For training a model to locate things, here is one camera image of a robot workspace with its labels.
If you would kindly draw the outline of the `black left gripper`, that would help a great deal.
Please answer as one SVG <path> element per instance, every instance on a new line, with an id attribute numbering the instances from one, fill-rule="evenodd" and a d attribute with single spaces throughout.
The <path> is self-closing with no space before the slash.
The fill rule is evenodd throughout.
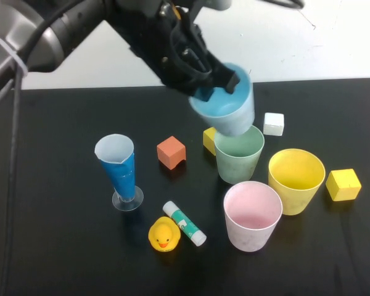
<path id="1" fill-rule="evenodd" d="M 208 102 L 233 94 L 240 78 L 208 49 L 195 18 L 206 1 L 114 1 L 111 26 L 161 82 Z"/>

